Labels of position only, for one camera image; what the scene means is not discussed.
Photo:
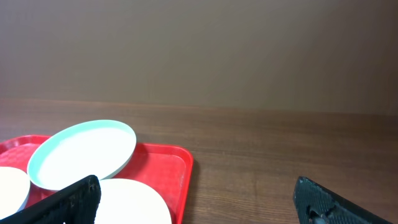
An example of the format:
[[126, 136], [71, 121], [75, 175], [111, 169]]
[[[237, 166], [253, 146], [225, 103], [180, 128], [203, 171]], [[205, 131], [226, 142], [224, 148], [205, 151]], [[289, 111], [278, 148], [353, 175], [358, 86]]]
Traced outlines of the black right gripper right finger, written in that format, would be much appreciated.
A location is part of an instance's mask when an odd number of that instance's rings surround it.
[[391, 224], [303, 176], [297, 179], [293, 201], [300, 224]]

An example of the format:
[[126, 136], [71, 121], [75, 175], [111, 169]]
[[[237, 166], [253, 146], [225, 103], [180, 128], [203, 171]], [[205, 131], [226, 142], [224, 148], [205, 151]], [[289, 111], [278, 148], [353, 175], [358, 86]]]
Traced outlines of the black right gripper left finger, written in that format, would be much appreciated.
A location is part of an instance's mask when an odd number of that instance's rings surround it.
[[101, 199], [97, 176], [89, 175], [1, 220], [1, 224], [94, 224]]

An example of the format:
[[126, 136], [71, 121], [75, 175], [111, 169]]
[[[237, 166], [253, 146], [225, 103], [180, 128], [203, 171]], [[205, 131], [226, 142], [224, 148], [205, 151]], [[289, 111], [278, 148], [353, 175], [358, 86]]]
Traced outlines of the white plate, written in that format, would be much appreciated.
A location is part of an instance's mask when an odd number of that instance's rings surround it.
[[101, 200], [95, 224], [171, 224], [164, 199], [153, 188], [129, 179], [99, 182]]

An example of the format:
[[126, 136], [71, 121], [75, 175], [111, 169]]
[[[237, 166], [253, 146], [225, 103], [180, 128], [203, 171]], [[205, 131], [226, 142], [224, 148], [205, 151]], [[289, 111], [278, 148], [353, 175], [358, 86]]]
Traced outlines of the light blue plate top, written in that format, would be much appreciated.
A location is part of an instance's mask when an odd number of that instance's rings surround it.
[[27, 175], [36, 186], [61, 190], [95, 175], [109, 179], [123, 170], [137, 145], [127, 124], [100, 119], [70, 126], [49, 137], [30, 157]]

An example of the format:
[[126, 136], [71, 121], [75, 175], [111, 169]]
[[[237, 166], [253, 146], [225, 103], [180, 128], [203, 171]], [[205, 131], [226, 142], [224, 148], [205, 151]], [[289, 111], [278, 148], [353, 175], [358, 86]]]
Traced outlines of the light blue plate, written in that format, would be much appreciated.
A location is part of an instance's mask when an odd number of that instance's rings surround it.
[[27, 204], [30, 193], [30, 179], [15, 167], [1, 167], [1, 219], [21, 210]]
[[36, 186], [61, 190], [95, 175], [109, 179], [123, 170], [137, 145], [127, 124], [100, 119], [70, 126], [49, 137], [30, 157], [27, 175]]

